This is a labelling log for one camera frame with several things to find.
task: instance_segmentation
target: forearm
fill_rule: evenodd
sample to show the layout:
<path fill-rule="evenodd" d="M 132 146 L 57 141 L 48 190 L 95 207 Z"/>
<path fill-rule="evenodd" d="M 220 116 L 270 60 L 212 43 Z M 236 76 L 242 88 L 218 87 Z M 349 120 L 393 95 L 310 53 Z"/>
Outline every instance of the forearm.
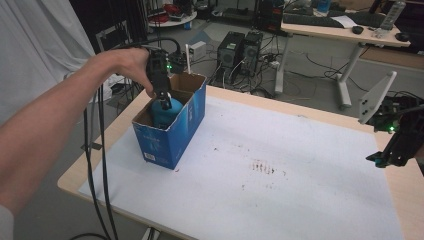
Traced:
<path fill-rule="evenodd" d="M 15 215 L 57 159 L 97 88 L 117 72 L 119 57 L 90 59 L 70 78 L 20 110 L 0 127 L 0 204 Z"/>

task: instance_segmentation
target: person's arm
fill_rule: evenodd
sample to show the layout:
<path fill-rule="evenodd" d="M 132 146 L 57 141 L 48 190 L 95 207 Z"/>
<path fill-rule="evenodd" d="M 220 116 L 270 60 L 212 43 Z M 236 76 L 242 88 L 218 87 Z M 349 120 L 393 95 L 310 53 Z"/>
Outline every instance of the person's arm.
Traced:
<path fill-rule="evenodd" d="M 22 209 L 58 158 L 90 98 L 111 74 L 139 82 L 153 97 L 145 72 L 148 56 L 145 49 L 96 55 L 0 126 L 0 205 L 14 215 Z"/>

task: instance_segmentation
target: blue cardboard box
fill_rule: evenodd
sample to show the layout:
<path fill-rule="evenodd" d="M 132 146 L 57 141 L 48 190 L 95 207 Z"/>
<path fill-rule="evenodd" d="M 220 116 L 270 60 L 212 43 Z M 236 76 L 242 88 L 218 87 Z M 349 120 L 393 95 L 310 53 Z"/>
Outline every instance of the blue cardboard box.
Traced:
<path fill-rule="evenodd" d="M 205 116 L 206 77 L 176 74 L 171 77 L 171 96 L 184 107 L 167 129 L 153 127 L 151 100 L 132 123 L 144 160 L 175 169 Z"/>

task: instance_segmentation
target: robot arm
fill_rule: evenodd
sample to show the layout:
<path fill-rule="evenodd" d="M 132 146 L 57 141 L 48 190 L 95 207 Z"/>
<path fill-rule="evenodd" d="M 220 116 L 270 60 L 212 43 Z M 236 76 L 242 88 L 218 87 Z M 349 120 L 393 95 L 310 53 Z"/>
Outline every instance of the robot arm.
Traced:
<path fill-rule="evenodd" d="M 366 159 L 376 167 L 405 166 L 424 143 L 424 100 L 411 96 L 385 97 L 378 111 L 366 123 L 374 131 L 394 132 L 383 150 Z"/>

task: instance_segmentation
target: hand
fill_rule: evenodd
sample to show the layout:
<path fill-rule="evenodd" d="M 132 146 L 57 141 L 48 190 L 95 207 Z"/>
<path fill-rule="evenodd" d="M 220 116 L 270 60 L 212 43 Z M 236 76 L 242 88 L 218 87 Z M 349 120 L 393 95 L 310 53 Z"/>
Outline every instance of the hand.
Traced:
<path fill-rule="evenodd" d="M 153 98 L 155 96 L 153 86 L 146 74 L 149 51 L 144 48 L 117 49 L 103 52 L 98 56 L 101 55 L 106 58 L 111 57 L 108 59 L 113 61 L 113 73 L 119 73 L 120 75 L 140 83 L 144 86 L 149 97 Z"/>

